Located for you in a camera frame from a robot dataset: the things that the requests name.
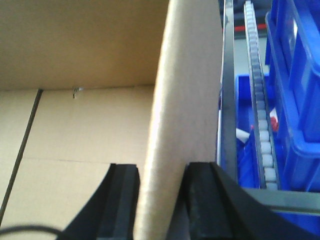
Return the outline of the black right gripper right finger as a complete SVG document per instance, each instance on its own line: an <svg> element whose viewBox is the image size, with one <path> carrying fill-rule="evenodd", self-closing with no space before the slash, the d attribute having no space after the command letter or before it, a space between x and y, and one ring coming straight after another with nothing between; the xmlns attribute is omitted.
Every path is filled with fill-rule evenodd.
<svg viewBox="0 0 320 240"><path fill-rule="evenodd" d="M318 240L262 205L214 162L191 162L183 192L192 240Z"/></svg>

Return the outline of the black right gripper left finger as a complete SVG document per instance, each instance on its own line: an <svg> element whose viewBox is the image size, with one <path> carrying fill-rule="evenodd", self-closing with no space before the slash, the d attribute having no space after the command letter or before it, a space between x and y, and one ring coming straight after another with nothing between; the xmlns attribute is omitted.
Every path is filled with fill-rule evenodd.
<svg viewBox="0 0 320 240"><path fill-rule="evenodd" d="M132 240L138 195L137 166L112 163L96 191L63 232L74 240Z"/></svg>

